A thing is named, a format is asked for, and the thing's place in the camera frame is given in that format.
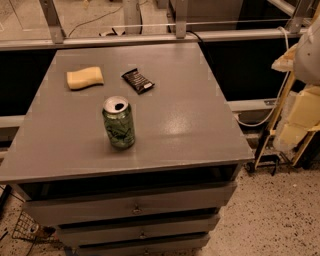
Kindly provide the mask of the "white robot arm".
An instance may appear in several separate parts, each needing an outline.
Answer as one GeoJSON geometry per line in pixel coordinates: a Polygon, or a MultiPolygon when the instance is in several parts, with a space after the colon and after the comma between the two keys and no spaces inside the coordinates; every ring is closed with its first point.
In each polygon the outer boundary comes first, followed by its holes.
{"type": "Polygon", "coordinates": [[[312,22],[297,44],[294,73],[306,84],[320,84],[320,17],[312,22]]]}

